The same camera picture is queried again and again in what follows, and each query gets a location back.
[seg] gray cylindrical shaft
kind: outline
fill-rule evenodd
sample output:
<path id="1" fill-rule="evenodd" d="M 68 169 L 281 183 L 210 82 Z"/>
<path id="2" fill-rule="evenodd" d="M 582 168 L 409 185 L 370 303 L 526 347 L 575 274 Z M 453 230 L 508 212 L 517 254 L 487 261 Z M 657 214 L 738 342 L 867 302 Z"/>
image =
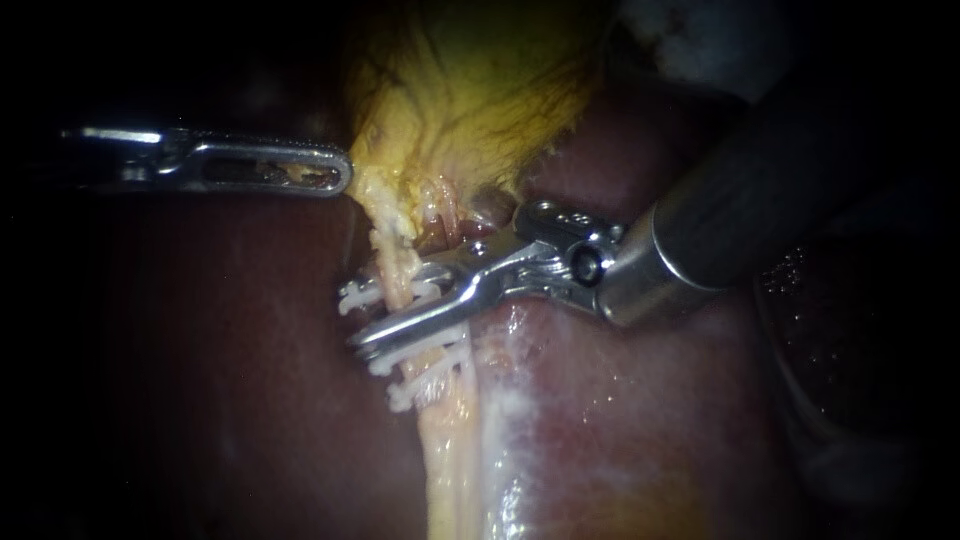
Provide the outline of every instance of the gray cylindrical shaft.
<path id="1" fill-rule="evenodd" d="M 631 227 L 598 295 L 620 326 L 673 319 L 756 272 L 882 174 L 869 85 L 804 66 Z"/>

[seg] metal shaft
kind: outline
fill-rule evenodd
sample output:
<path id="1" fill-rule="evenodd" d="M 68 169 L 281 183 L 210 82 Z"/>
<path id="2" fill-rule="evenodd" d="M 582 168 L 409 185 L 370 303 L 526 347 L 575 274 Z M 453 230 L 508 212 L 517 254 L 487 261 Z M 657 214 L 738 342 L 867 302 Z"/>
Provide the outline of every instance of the metal shaft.
<path id="1" fill-rule="evenodd" d="M 631 227 L 601 283 L 619 326 L 683 316 L 761 269 L 883 174 L 871 85 L 804 65 Z"/>

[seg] metal jaw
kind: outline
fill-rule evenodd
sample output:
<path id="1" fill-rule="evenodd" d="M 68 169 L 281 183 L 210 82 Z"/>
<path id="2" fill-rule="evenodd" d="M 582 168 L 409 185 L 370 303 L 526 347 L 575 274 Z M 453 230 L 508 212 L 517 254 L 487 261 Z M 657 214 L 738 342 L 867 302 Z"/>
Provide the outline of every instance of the metal jaw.
<path id="1" fill-rule="evenodd" d="M 583 212 L 550 201 L 526 203 L 514 214 L 512 227 L 424 258 L 414 282 L 438 286 L 439 298 L 372 322 L 348 344 L 358 357 L 373 361 L 523 296 L 554 299 L 600 316 L 597 285 L 622 236 L 623 227 Z M 351 294 L 377 299 L 377 288 L 372 279 L 351 281 L 340 288 L 341 306 Z"/>
<path id="2" fill-rule="evenodd" d="M 304 140 L 169 129 L 163 132 L 82 128 L 63 138 L 104 141 L 120 150 L 119 182 L 95 184 L 99 192 L 172 190 L 265 192 L 333 197 L 353 179 L 339 149 Z M 253 166 L 238 166 L 243 163 Z M 221 174 L 211 175 L 212 165 Z"/>

